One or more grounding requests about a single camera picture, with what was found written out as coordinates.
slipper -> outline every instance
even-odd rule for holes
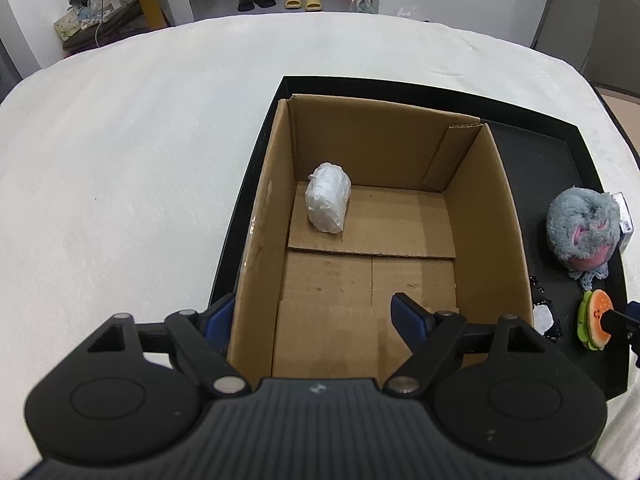
[[[266,9],[267,7],[273,7],[276,4],[276,0],[254,0],[258,7]]]
[[[322,10],[320,0],[306,0],[305,10]]]
[[[254,0],[239,0],[238,10],[240,12],[247,12],[248,10],[255,9]]]
[[[284,4],[285,9],[301,9],[302,8],[302,0],[287,0],[287,3]]]

gray door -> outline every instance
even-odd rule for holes
[[[0,41],[0,103],[22,78]]]

brown floor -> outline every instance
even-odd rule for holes
[[[640,152],[640,99],[602,88],[598,91]]]

crumpled white plastic bag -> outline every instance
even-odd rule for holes
[[[323,162],[309,175],[306,213],[311,223],[325,233],[340,233],[351,196],[351,180],[340,166]]]

black tray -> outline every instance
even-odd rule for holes
[[[582,346],[575,333],[582,291],[577,282],[569,279],[546,245],[546,211],[561,191],[571,186],[603,191],[580,131],[572,124],[525,108],[453,90],[369,79],[285,76],[271,102],[242,181],[210,305],[236,289],[276,106],[280,99],[293,94],[376,99],[468,114],[489,123],[513,193],[529,274],[540,281],[562,323],[564,336],[559,339],[558,347],[604,391],[607,399],[626,391],[628,345],[624,341],[611,342],[603,352],[588,351]],[[620,124],[615,119],[614,122],[628,142]],[[616,309],[624,309],[626,288],[618,250],[609,262],[609,277],[603,283],[596,282],[595,286],[607,291]]]

